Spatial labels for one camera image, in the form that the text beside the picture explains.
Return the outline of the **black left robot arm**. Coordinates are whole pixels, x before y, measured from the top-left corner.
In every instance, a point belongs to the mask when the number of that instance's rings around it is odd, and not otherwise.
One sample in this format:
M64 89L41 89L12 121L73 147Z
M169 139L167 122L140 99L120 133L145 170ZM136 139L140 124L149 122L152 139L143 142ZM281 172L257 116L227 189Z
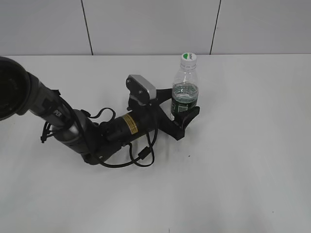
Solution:
M167 117L161 104L172 98L171 89L156 89L140 75L129 75L126 87L130 95L128 113L101 123L85 110L73 109L58 90L47 88L36 76L27 72L18 62L0 59L0 118L23 115L27 111L45 121L41 141L49 137L80 154L90 165L106 162L114 153L142 136L147 146L132 157L130 164L139 165L147 156L154 156L156 134L166 133L176 140L185 136L186 127L199 114L194 106L176 113L174 120Z

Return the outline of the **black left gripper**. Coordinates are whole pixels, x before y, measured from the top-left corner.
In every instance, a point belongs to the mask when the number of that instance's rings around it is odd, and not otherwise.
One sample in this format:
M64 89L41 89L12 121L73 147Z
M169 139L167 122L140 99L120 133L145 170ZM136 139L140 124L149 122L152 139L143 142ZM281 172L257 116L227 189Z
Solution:
M157 89L156 99L152 100L152 106L154 107L157 127L175 140L180 140L185 136L185 128L187 128L190 122L199 115L200 107L195 106L187 111L179 112L174 116L174 120L171 120L160 107L160 104L171 98L171 88Z

